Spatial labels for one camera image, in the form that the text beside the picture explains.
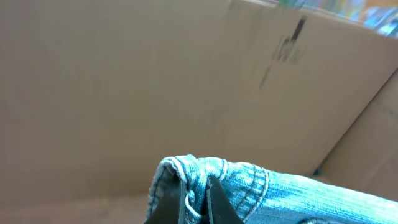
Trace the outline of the light blue denim shorts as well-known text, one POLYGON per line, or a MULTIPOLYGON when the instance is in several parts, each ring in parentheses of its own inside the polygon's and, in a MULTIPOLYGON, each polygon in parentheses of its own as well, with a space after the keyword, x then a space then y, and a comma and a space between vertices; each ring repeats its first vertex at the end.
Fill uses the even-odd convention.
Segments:
POLYGON ((216 177, 243 223, 397 223, 397 202, 283 174, 247 162, 191 154, 162 159, 155 172, 146 216, 172 182, 185 184, 185 223, 205 219, 206 185, 216 177))

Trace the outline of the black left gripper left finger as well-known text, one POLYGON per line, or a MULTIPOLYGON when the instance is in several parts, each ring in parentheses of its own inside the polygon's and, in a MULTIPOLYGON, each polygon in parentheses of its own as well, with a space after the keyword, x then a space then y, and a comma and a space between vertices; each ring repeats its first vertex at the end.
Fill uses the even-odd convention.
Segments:
POLYGON ((145 224, 184 224, 186 184, 174 177, 145 224))

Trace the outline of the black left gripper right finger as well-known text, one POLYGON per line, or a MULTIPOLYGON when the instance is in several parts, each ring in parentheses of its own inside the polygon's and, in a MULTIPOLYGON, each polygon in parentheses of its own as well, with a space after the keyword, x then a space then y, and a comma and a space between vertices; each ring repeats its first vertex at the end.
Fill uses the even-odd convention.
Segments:
POLYGON ((206 213, 209 224, 243 224, 215 176, 207 181, 206 213))

